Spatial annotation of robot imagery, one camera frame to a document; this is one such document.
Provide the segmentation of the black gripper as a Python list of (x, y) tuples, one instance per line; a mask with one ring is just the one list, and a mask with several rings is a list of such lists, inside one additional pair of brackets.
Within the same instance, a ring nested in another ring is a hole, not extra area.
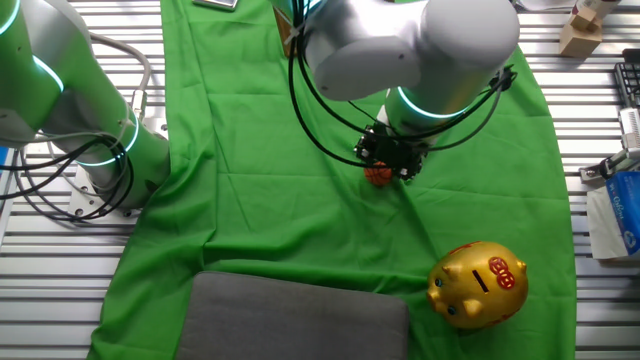
[(395, 140), (381, 124), (374, 124), (362, 134), (354, 147), (355, 156), (363, 163), (381, 161), (393, 168), (400, 180), (413, 180), (423, 168), (423, 155), (408, 143)]

